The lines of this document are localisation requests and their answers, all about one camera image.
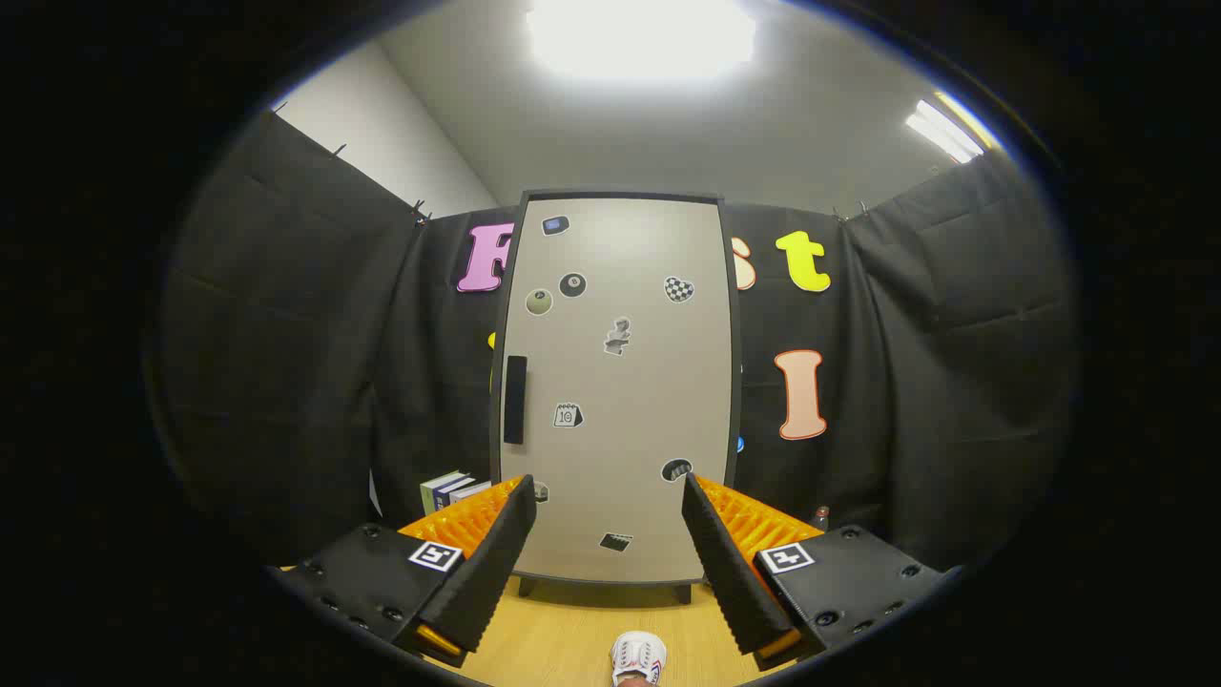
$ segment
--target door handle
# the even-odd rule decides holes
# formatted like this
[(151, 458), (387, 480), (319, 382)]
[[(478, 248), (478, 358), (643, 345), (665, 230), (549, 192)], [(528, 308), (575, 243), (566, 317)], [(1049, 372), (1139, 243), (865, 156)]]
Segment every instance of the door handle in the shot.
[(504, 443), (524, 444), (526, 425), (526, 358), (509, 356), (504, 373)]

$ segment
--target white wall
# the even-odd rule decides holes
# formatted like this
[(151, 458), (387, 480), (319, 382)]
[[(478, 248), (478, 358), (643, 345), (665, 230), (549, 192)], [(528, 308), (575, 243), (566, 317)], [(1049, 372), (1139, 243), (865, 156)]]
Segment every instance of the white wall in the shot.
[(288, 123), (425, 214), (497, 206), (484, 182), (369, 41), (299, 84), (274, 106)]

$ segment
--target orange gripper pad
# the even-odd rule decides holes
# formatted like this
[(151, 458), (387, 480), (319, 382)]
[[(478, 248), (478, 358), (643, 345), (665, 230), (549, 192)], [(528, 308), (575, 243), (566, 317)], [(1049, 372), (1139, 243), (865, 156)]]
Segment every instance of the orange gripper pad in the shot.
[(521, 477), (524, 476), (493, 484), (474, 497), (426, 515), (399, 530), (398, 533), (457, 547), (470, 560), (475, 549), (484, 542), (484, 537), (487, 537), (509, 494), (521, 482)]
[(717, 515), (720, 516), (720, 522), (724, 523), (730, 539), (734, 541), (737, 552), (746, 559), (746, 565), (751, 566), (751, 571), (755, 572), (755, 577), (758, 578), (759, 584), (764, 589), (768, 589), (769, 593), (770, 588), (763, 581), (759, 571), (755, 569), (755, 554), (763, 549), (783, 547), (784, 544), (801, 542), (802, 539), (818, 537), (823, 533), (822, 530), (811, 527), (762, 502), (756, 502), (746, 494), (734, 492), (724, 484), (709, 482), (698, 475), (695, 476), (695, 480), (708, 497), (712, 508), (717, 510)]

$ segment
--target ceiling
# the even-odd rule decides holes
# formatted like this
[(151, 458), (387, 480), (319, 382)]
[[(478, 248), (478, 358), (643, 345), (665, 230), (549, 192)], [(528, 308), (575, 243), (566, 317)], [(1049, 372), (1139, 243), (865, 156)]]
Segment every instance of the ceiling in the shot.
[(955, 164), (904, 124), (933, 85), (829, 18), (744, 0), (748, 62), (700, 83), (608, 85), (535, 60), (532, 5), (452, 0), (380, 38), (501, 204), (626, 185), (851, 216)]

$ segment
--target wooden floor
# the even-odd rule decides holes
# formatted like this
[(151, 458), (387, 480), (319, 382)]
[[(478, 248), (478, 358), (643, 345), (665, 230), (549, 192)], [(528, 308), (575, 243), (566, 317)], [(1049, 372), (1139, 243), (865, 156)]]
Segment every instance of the wooden floor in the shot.
[(759, 672), (753, 658), (739, 654), (705, 584), (691, 588), (690, 605), (680, 605), (672, 588), (538, 582), (523, 599), (518, 584), (509, 578), (479, 652), (455, 672), (497, 687), (606, 687), (610, 646), (629, 630), (665, 642), (665, 687), (728, 687), (792, 665)]

